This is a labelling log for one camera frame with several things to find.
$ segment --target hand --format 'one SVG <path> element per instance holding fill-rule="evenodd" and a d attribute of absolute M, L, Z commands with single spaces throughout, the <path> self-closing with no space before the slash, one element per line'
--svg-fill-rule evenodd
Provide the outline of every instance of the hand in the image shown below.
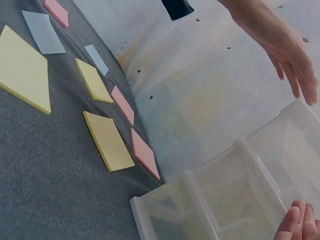
<path fill-rule="evenodd" d="M 303 46 L 301 37 L 262 0 L 220 0 L 234 21 L 263 49 L 273 63 L 278 77 L 288 79 L 292 93 L 300 88 L 308 105 L 317 102 L 318 78 Z"/>
<path fill-rule="evenodd" d="M 320 221 L 312 205 L 295 200 L 284 216 L 274 240 L 320 240 Z"/>

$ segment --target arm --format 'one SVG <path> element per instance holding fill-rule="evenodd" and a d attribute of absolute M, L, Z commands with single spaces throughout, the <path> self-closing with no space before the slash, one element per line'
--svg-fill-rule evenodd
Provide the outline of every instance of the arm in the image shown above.
<path fill-rule="evenodd" d="M 307 104 L 317 102 L 318 78 L 301 37 L 262 0 L 219 0 L 234 21 L 267 53 L 280 79 L 286 75 L 292 93 L 300 89 Z"/>

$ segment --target gray carpet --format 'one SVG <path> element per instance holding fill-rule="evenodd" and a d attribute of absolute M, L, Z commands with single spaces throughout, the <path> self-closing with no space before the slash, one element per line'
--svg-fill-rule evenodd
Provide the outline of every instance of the gray carpet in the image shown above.
<path fill-rule="evenodd" d="M 115 104 L 90 97 L 75 64 L 76 57 L 93 64 L 84 46 L 94 44 L 110 68 L 101 75 L 108 91 L 117 84 L 137 108 L 110 51 L 71 0 L 59 2 L 69 11 L 70 28 L 50 16 L 66 49 L 45 56 L 51 115 L 0 89 L 0 239 L 138 240 L 129 199 L 163 179 L 157 182 L 135 159 L 133 168 L 107 171 L 82 111 L 113 118 L 133 156 L 130 125 Z M 8 24 L 37 49 L 21 10 L 48 13 L 43 0 L 0 0 L 0 31 Z M 134 128 L 147 139 L 138 114 Z"/>

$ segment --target paint stain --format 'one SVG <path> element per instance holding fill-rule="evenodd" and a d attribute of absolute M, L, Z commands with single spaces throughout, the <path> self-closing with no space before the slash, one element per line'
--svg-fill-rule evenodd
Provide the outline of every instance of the paint stain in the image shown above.
<path fill-rule="evenodd" d="M 308 37 L 303 37 L 303 38 L 302 38 L 302 41 L 304 41 L 305 43 L 308 44 L 308 43 L 309 43 L 309 38 L 308 38 Z"/>

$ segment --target plastic bin divider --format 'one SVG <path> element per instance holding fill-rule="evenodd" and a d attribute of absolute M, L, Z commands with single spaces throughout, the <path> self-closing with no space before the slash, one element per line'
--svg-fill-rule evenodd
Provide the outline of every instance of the plastic bin divider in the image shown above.
<path fill-rule="evenodd" d="M 320 120 L 299 99 L 280 111 L 280 116 L 290 118 L 303 133 L 313 150 L 320 156 Z"/>
<path fill-rule="evenodd" d="M 189 193 L 189 196 L 192 202 L 195 205 L 195 209 L 198 212 L 204 227 L 211 240 L 219 240 L 217 232 L 215 229 L 219 229 L 219 225 L 214 215 L 211 212 L 211 209 L 202 194 L 201 188 L 190 170 L 186 170 L 182 174 L 182 182 L 185 184 L 185 187 Z"/>
<path fill-rule="evenodd" d="M 154 227 L 151 223 L 149 216 L 146 214 L 143 206 L 141 205 L 141 200 L 139 197 L 135 196 L 130 199 L 130 205 L 138 229 L 138 233 L 141 240 L 157 240 Z"/>
<path fill-rule="evenodd" d="M 248 160 L 247 163 L 252 167 L 255 176 L 259 178 L 260 182 L 263 184 L 263 187 L 270 194 L 272 201 L 276 204 L 276 211 L 279 211 L 285 215 L 287 213 L 287 209 L 280 199 L 280 189 L 259 157 L 253 153 L 253 151 L 251 151 L 246 141 L 243 139 L 235 140 L 233 145 L 239 148 L 240 151 L 246 156 Z"/>

